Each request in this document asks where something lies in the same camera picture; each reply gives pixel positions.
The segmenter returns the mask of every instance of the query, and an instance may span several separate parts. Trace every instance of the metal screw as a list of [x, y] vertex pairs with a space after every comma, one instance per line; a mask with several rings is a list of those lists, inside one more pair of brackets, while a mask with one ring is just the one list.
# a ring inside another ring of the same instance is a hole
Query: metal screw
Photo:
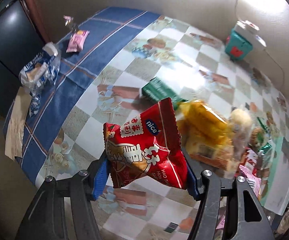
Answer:
[[52, 182], [52, 180], [53, 180], [53, 177], [52, 176], [46, 176], [46, 178], [45, 178], [45, 181], [46, 182]]
[[239, 182], [245, 182], [246, 179], [245, 179], [244, 177], [242, 177], [242, 176], [238, 176], [238, 177], [237, 177], [237, 181], [239, 181]]
[[204, 171], [203, 171], [203, 174], [209, 177], [209, 176], [212, 175], [212, 171], [204, 170]]
[[87, 171], [87, 170], [81, 170], [81, 171], [79, 171], [79, 175], [80, 175], [80, 176], [87, 176], [87, 174], [88, 174], [88, 171]]

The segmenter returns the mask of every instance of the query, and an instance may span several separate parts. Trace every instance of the transparent plastic packaging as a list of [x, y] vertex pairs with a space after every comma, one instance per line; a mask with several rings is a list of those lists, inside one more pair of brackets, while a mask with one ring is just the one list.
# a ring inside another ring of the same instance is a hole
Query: transparent plastic packaging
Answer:
[[89, 34], [89, 31], [79, 30], [78, 25], [74, 22], [74, 18], [71, 16], [64, 16], [63, 18], [65, 20], [64, 24], [71, 30], [69, 45], [66, 52], [82, 51], [83, 44]]
[[234, 146], [234, 158], [235, 160], [240, 161], [241, 156], [245, 151], [245, 147], [250, 140], [254, 121], [243, 106], [240, 106], [240, 108], [234, 109], [231, 112], [229, 121], [233, 127], [232, 142]]
[[234, 172], [238, 162], [234, 159], [232, 124], [202, 100], [180, 103], [179, 109], [183, 118], [177, 120], [177, 126], [188, 154], [210, 166]]
[[34, 116], [40, 108], [41, 93], [47, 81], [55, 85], [60, 69], [61, 51], [57, 44], [47, 43], [35, 58], [20, 71], [19, 79], [32, 96], [29, 115]]

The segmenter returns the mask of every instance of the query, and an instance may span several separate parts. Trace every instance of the yellow snack package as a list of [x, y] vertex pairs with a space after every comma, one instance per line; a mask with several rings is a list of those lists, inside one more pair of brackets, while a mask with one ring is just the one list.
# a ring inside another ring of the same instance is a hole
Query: yellow snack package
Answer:
[[186, 142], [188, 154], [195, 160], [204, 162], [225, 171], [235, 171], [233, 165], [234, 147], [232, 140], [225, 136], [222, 144], [214, 144], [213, 140], [191, 127]]
[[228, 123], [202, 100], [181, 103], [180, 110], [190, 125], [213, 139], [215, 144], [221, 143], [229, 132]]

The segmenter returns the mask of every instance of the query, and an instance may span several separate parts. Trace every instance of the barcode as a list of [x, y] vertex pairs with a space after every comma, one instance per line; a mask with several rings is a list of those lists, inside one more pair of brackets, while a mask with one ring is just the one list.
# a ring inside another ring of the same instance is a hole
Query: barcode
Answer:
[[213, 158], [213, 154], [214, 154], [214, 149], [208, 147], [207, 145], [204, 144], [200, 144], [199, 146], [199, 154], [208, 157], [208, 158]]
[[251, 187], [251, 189], [253, 191], [255, 191], [255, 186], [256, 186], [256, 182], [253, 179], [246, 179], [246, 181], [248, 182], [249, 186]]

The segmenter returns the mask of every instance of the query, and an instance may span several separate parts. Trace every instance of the green packet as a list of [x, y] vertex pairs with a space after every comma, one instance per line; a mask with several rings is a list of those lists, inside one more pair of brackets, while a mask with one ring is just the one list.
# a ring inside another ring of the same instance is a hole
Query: green packet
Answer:
[[149, 98], [154, 103], [157, 103], [165, 98], [171, 98], [174, 110], [177, 110], [177, 108], [179, 107], [179, 103], [187, 101], [178, 96], [170, 87], [168, 87], [158, 77], [155, 77], [152, 80], [150, 80], [150, 82], [146, 84], [141, 91], [142, 95]]

